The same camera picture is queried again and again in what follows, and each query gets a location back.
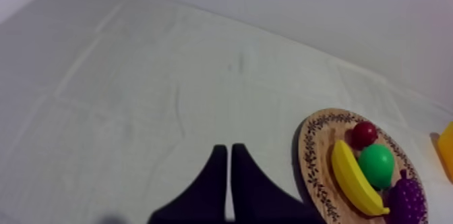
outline white sheet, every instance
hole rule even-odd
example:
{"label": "white sheet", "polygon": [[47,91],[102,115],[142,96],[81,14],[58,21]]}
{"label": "white sheet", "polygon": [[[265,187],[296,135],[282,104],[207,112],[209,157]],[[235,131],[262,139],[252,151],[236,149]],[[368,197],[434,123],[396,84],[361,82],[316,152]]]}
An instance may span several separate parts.
{"label": "white sheet", "polygon": [[451,113],[205,11],[165,0],[36,0],[0,25],[0,76],[0,223],[145,223],[214,144],[234,142],[300,198],[291,140],[326,107],[387,130],[421,173],[430,222],[450,217],[453,187],[427,136]]}

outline toy fruit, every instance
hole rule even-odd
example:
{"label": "toy fruit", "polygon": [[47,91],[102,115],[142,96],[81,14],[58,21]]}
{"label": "toy fruit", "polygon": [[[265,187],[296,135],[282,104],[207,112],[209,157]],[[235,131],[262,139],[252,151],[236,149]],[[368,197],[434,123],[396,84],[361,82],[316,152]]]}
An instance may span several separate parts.
{"label": "toy fruit", "polygon": [[390,187],[395,163],[387,147],[381,144],[368,146],[360,154],[358,163],[373,186],[379,189]]}
{"label": "toy fruit", "polygon": [[450,181],[453,181],[453,122],[450,122],[444,132],[442,132],[442,135],[437,141],[437,147],[447,167],[447,174],[450,176]]}
{"label": "toy fruit", "polygon": [[401,179],[390,190],[389,207],[392,223],[419,224],[426,213],[425,198],[419,184],[407,179],[406,169],[400,171]]}
{"label": "toy fruit", "polygon": [[332,168],[336,181],[346,197],[362,213],[369,216],[387,215],[382,198],[371,187],[360,170],[353,152],[343,140],[337,140],[332,151]]}
{"label": "toy fruit", "polygon": [[368,121],[358,123],[351,134],[352,146],[361,150],[362,148],[374,143],[378,138],[376,127]]}

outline yellow object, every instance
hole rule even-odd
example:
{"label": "yellow object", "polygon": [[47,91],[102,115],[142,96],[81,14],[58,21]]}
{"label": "yellow object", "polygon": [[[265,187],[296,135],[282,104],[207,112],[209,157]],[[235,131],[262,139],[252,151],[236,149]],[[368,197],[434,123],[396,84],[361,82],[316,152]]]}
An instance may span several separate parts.
{"label": "yellow object", "polygon": [[362,213],[369,216],[387,215],[382,198],[365,178],[348,144],[337,140],[332,151],[332,167],[336,181],[346,197]]}
{"label": "yellow object", "polygon": [[440,136],[437,147],[441,158],[447,167],[450,180],[453,181],[453,122],[450,122],[445,131]]}

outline toy apple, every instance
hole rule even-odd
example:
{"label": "toy apple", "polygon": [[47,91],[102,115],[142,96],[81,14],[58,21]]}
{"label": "toy apple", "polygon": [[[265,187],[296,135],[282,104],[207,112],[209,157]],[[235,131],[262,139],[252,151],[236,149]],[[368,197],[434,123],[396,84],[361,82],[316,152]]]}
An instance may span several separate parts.
{"label": "toy apple", "polygon": [[378,138],[376,127],[368,121],[358,123],[351,134],[351,145],[356,149],[363,149],[374,143]]}

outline wooden plate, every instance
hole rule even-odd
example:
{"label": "wooden plate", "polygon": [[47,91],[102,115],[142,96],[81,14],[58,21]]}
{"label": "wooden plate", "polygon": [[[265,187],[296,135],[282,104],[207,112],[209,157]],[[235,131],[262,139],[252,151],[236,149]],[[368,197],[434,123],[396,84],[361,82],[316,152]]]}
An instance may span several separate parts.
{"label": "wooden plate", "polygon": [[[301,127],[299,163],[302,176],[313,203],[329,224],[386,223],[384,217],[367,217],[349,202],[336,183],[330,163],[335,140],[348,141],[351,129],[361,121],[368,120],[343,109],[323,109],[310,115]],[[379,136],[376,143],[386,145],[395,158],[392,185],[400,179],[399,171],[406,169],[408,177],[415,179],[421,186],[420,177],[401,147],[383,130],[376,128]],[[428,223],[427,220],[425,214],[420,223]]]}

